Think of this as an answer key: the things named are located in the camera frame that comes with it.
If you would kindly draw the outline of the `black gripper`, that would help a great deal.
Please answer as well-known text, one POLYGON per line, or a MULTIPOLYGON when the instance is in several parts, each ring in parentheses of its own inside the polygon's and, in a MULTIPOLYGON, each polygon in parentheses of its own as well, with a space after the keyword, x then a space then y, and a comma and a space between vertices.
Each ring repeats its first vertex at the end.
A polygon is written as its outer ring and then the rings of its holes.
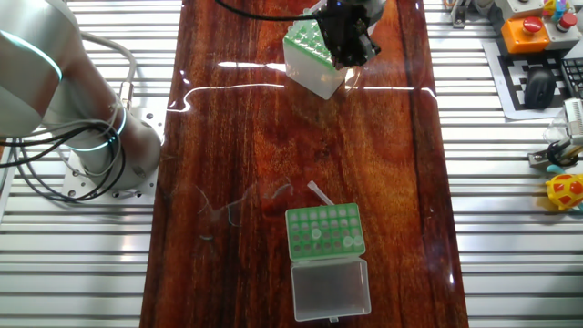
POLYGON ((323 42, 333 48, 335 68, 362 66, 381 51, 367 31, 370 17, 364 1, 327 0, 317 14, 323 42), (358 36, 361 47, 346 46, 358 36))

